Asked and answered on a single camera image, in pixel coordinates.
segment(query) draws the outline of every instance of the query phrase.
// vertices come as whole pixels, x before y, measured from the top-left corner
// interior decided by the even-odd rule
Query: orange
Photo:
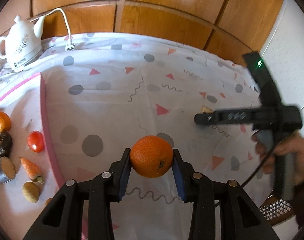
[[[172,165],[172,147],[158,136],[145,136],[133,145],[130,160],[139,175],[157,178],[165,174]]]
[[[10,117],[3,111],[0,111],[0,132],[9,131],[11,128]]]

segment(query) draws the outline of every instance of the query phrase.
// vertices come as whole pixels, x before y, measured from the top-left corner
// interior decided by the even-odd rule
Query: metal screw
[[[108,171],[106,171],[106,172],[102,173],[101,176],[102,176],[102,178],[107,179],[107,178],[110,178],[110,177],[111,177],[111,173],[108,172]]]
[[[65,185],[72,186],[74,184],[74,182],[75,182],[74,179],[70,179],[70,180],[66,181]]]
[[[230,180],[229,181],[229,185],[231,186],[231,187],[236,187],[237,186],[237,182],[235,181],[235,180]]]
[[[199,172],[194,172],[192,176],[193,176],[194,179],[200,179],[200,178],[202,178],[202,174],[199,173]]]

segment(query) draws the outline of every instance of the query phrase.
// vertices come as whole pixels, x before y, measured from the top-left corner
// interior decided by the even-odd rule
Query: floral pattern on kettle
[[[25,34],[24,37],[22,38],[19,46],[16,49],[15,54],[19,54],[22,52],[22,48],[26,47],[29,44],[29,36],[28,34]]]

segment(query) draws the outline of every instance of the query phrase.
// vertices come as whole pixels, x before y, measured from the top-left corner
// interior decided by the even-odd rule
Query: teapot
[[[19,67],[35,61],[41,55],[41,36],[45,17],[45,15],[41,16],[36,24],[33,24],[17,15],[8,36],[0,37],[0,48],[2,41],[5,41],[6,53],[3,55],[0,49],[0,58],[6,58],[15,72],[19,72],[21,70]]]

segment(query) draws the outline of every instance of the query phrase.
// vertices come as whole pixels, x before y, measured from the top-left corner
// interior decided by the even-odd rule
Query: carrot
[[[25,169],[25,172],[27,173],[28,177],[33,181],[33,182],[39,182],[43,183],[43,177],[41,175],[41,170],[40,168],[31,162],[30,160],[20,157],[21,164],[23,168]]]

